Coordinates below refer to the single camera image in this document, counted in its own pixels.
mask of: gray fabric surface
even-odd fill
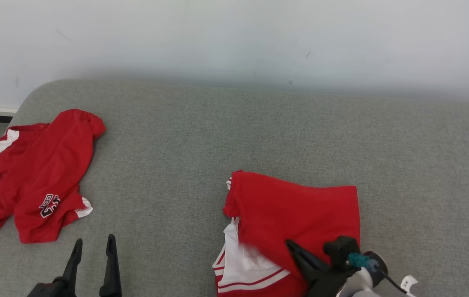
[[[363,251],[381,255],[396,282],[414,275],[418,297],[469,296],[469,104],[63,80],[35,90],[12,125],[70,108],[107,128],[81,182],[94,211],[47,244],[21,244],[8,221],[0,296],[61,275],[79,237],[77,295],[96,296],[109,233],[125,297],[215,295],[210,265],[229,222],[225,180],[237,169],[357,185]],[[376,292],[400,294],[386,281]]]

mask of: clothing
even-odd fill
[[[323,245],[338,236],[359,242],[355,186],[311,188],[236,171],[227,181],[225,246],[213,269],[219,297],[302,296],[306,284],[285,244],[292,239],[329,263]]]
[[[99,117],[78,109],[51,124],[8,128],[0,138],[0,228],[14,215],[22,243],[43,243],[88,215],[93,208],[78,183],[104,130]]]

